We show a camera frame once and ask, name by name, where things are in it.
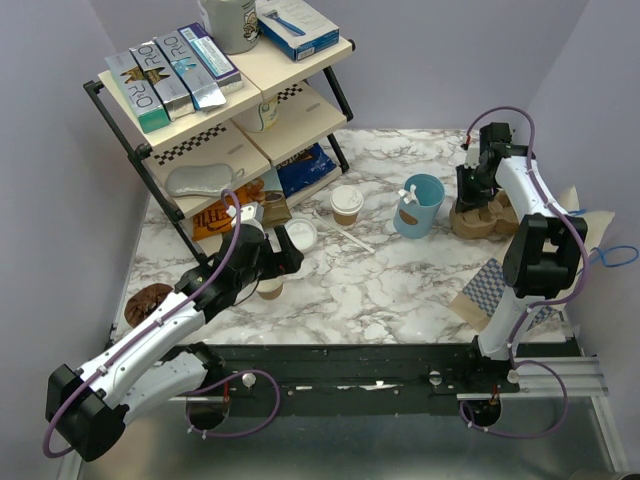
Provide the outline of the white plastic cup lid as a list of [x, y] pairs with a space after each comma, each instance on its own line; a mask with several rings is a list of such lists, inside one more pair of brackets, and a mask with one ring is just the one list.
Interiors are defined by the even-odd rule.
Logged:
[[285, 224], [285, 229], [294, 246], [302, 253], [314, 249], [317, 243], [317, 230], [313, 223], [304, 218], [293, 218]]

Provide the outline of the brown paper cup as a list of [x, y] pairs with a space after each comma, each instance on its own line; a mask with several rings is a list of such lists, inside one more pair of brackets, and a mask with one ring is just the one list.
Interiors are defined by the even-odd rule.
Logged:
[[283, 284], [281, 278], [261, 280], [257, 286], [257, 293], [264, 300], [274, 300], [281, 295]]
[[351, 209], [333, 208], [332, 211], [333, 211], [333, 218], [337, 224], [342, 226], [349, 226], [356, 222], [360, 209], [359, 208], [351, 208]]

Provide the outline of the checkered paper bag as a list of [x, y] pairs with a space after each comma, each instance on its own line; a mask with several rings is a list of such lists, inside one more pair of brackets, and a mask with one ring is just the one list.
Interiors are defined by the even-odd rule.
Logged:
[[506, 287], [501, 263], [490, 258], [451, 301], [449, 308], [476, 332], [483, 331]]

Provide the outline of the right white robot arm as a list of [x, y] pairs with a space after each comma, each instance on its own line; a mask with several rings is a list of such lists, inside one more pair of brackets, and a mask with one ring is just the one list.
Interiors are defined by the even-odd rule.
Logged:
[[477, 152], [470, 142], [467, 139], [462, 148], [477, 163], [456, 168], [453, 212], [470, 214], [504, 193], [518, 222], [502, 263], [504, 293], [477, 340], [483, 356], [506, 361], [513, 358], [522, 330], [542, 308], [564, 303], [558, 297], [564, 291], [577, 291], [576, 274], [588, 261], [588, 226], [553, 198], [539, 178], [532, 146], [514, 144], [507, 123], [482, 127]]

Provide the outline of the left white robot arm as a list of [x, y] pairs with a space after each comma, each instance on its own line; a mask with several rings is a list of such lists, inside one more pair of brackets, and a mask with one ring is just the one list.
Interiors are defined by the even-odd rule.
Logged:
[[275, 237], [278, 251], [260, 228], [237, 226], [219, 252], [186, 271], [153, 313], [119, 342], [76, 369], [63, 364], [54, 370], [47, 383], [44, 455], [56, 457], [50, 441], [59, 433], [68, 444], [65, 454], [94, 461], [117, 443], [136, 409], [177, 394], [214, 393], [221, 385], [220, 368], [191, 352], [161, 367], [155, 364], [231, 307], [248, 285], [299, 271], [304, 255], [284, 226], [276, 227]]

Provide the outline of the brown cookie package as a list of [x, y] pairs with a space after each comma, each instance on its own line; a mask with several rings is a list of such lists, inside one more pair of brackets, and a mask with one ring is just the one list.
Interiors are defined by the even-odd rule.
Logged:
[[264, 228], [283, 225], [292, 219], [284, 188], [275, 168], [247, 182], [244, 187], [249, 201], [257, 202], [263, 208], [261, 223]]

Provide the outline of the white stirrer stick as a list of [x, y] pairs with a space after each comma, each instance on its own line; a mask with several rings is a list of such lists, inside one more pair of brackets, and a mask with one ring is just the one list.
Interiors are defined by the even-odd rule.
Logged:
[[365, 242], [359, 240], [357, 237], [355, 237], [351, 233], [349, 233], [346, 230], [344, 230], [343, 228], [339, 227], [335, 222], [332, 223], [332, 222], [329, 222], [329, 221], [325, 220], [317, 212], [314, 212], [314, 217], [319, 222], [321, 222], [323, 225], [325, 225], [326, 227], [334, 230], [335, 232], [337, 232], [338, 234], [340, 234], [344, 238], [348, 239], [351, 243], [353, 243], [355, 245], [358, 245], [359, 247], [361, 247], [362, 249], [364, 249], [365, 251], [367, 251], [369, 253], [375, 253], [375, 249], [373, 247], [369, 246], [368, 244], [366, 244]]

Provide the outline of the orange snack bag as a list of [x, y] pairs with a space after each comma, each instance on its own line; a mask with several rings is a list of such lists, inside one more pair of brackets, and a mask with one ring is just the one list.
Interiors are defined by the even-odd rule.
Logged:
[[229, 206], [234, 206], [229, 195], [218, 200], [193, 217], [192, 240], [198, 242], [214, 235], [224, 234], [232, 229], [232, 217], [227, 214]]

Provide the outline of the blue chips bag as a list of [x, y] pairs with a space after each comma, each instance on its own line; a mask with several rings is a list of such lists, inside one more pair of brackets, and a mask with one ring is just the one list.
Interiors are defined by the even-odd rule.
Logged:
[[315, 143], [276, 166], [286, 198], [314, 185], [336, 168], [336, 163]]

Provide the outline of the black beige shelf rack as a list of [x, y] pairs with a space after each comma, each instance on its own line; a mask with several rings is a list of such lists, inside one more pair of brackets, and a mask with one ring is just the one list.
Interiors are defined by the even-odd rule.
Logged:
[[[108, 92], [129, 120], [135, 118], [111, 74], [103, 71], [83, 88], [181, 240], [196, 259], [202, 259], [220, 242], [215, 238], [194, 242], [190, 219], [212, 202], [202, 196], [172, 198], [163, 190], [168, 173], [178, 166], [223, 163], [244, 171], [236, 182], [242, 186], [327, 139], [336, 156], [336, 169], [294, 194], [288, 204], [295, 206], [309, 198], [349, 169], [335, 133], [352, 120], [353, 112], [333, 67], [355, 49], [353, 40], [341, 38], [336, 45], [293, 62], [272, 42], [262, 40], [253, 50], [233, 56], [243, 87], [227, 95], [223, 107], [182, 117], [145, 135], [138, 146], [131, 145], [100, 97], [101, 92]], [[275, 126], [264, 133], [250, 133], [239, 126], [239, 114], [270, 98], [280, 102]]]

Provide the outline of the brown cookie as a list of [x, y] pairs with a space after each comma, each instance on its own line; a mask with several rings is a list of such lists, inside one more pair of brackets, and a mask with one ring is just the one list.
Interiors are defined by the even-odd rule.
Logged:
[[173, 291], [170, 285], [154, 283], [134, 294], [126, 303], [124, 318], [127, 324], [135, 328], [148, 318]]

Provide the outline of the purple white toothpaste box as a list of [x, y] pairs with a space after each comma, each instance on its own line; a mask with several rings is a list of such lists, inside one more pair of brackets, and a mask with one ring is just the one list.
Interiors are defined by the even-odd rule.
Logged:
[[244, 87], [238, 68], [199, 23], [181, 27], [178, 33], [190, 45], [223, 93], [231, 94]]

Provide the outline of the grey printed mug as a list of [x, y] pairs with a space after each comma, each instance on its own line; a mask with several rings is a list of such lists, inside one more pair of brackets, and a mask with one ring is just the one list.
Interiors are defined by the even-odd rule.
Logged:
[[227, 55], [247, 52], [259, 37], [254, 0], [200, 0], [205, 30]]

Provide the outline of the teal silver toothpaste box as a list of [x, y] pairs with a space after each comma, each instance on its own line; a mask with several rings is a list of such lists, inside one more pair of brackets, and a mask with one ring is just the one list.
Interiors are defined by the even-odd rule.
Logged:
[[130, 52], [105, 58], [111, 76], [126, 100], [143, 133], [169, 125], [161, 101]]

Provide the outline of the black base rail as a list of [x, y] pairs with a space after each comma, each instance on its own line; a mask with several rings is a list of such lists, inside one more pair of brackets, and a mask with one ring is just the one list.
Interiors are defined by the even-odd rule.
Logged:
[[264, 371], [252, 387], [232, 380], [230, 409], [237, 417], [265, 417], [274, 394], [282, 416], [453, 415], [458, 396], [485, 399], [516, 393], [508, 381], [511, 365], [489, 360], [474, 345], [211, 345], [178, 346], [172, 359], [188, 352], [215, 385], [229, 375]]

